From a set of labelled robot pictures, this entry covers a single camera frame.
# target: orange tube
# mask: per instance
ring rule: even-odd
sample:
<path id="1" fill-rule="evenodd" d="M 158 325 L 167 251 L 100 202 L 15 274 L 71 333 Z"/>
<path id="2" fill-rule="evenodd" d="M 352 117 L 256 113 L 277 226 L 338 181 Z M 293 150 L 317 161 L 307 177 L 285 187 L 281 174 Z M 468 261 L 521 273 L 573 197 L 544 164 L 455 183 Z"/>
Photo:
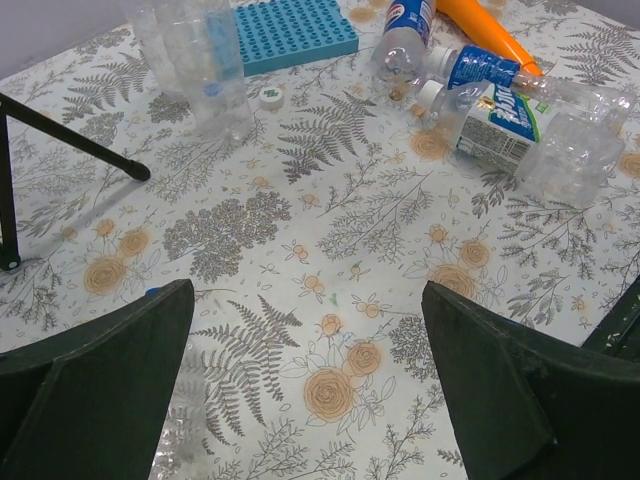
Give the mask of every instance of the orange tube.
<path id="1" fill-rule="evenodd" d="M 436 6 L 478 46 L 515 60 L 522 70 L 543 75 L 533 57 L 476 0 L 436 0 Z"/>

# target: table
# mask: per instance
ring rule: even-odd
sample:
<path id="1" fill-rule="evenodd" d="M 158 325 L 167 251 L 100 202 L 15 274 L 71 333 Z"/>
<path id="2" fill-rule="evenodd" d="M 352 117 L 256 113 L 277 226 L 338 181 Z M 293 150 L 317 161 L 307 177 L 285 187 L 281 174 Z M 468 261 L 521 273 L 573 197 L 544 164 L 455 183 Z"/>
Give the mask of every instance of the table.
<path id="1" fill-rule="evenodd" d="M 640 111 L 593 206 L 522 197 L 418 111 L 372 96 L 385 4 L 342 1 L 360 53 L 248 78 L 240 148 L 194 133 L 126 26 L 2 81 L 153 177 L 11 124 L 25 262 L 0 275 L 0 351 L 190 277 L 212 478 L 464 479 L 421 319 L 426 280 L 580 344 L 640 273 Z M 546 72 L 640 93 L 638 32 L 563 0 L 501 14 Z M 433 30 L 434 44 L 463 42 L 439 16 Z M 259 109 L 267 85 L 285 91 L 280 111 Z M 251 353 L 236 355 L 243 342 Z"/>

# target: floral pattern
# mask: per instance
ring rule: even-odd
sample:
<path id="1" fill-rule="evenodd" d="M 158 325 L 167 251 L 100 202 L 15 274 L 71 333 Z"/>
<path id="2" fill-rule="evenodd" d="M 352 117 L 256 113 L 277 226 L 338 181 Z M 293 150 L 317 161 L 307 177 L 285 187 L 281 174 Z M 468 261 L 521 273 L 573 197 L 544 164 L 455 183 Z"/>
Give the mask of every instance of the floral pattern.
<path id="1" fill-rule="evenodd" d="M 247 78 L 242 146 L 194 133 L 128 27 L 0 81 L 152 170 L 141 185 L 10 123 L 24 263 L 0 274 L 0 351 L 190 277 L 215 480 L 463 480 L 427 280 L 579 344 L 640 275 L 640 109 L 593 205 L 539 202 L 372 92 L 389 1 L 339 1 L 360 52 Z M 640 93 L 638 32 L 564 0 L 485 4 L 547 73 Z M 433 32 L 464 41 L 439 15 Z M 278 112 L 259 108 L 268 85 Z"/>

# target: white cap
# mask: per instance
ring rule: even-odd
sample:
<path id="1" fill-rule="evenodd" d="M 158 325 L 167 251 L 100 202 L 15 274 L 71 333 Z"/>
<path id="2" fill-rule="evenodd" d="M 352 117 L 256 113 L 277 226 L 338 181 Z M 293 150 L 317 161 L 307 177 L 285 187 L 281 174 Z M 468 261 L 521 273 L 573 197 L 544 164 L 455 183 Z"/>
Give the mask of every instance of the white cap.
<path id="1" fill-rule="evenodd" d="M 436 82 L 435 80 L 429 80 L 424 84 L 420 93 L 418 93 L 418 105 L 420 105 L 425 110 L 431 111 L 431 107 L 433 106 L 433 102 L 440 93 L 440 90 L 444 88 L 440 82 Z"/>
<path id="2" fill-rule="evenodd" d="M 284 105 L 284 92 L 278 87 L 265 87 L 258 97 L 263 110 L 278 110 Z"/>
<path id="3" fill-rule="evenodd" d="M 456 52 L 453 48 L 433 47 L 431 53 L 427 56 L 427 73 L 444 78 L 446 75 L 445 67 L 449 61 L 449 57 Z"/>

